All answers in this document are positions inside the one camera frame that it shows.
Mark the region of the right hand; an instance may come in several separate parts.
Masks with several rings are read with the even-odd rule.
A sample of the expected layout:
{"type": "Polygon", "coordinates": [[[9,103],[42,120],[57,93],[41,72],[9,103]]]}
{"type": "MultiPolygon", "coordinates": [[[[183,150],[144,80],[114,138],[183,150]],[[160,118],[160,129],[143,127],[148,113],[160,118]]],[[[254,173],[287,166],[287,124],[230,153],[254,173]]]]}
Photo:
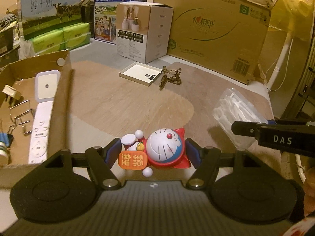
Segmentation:
{"type": "Polygon", "coordinates": [[[315,173],[314,167],[309,168],[305,175],[303,185],[304,196],[304,216],[307,217],[315,210],[315,173]]]}

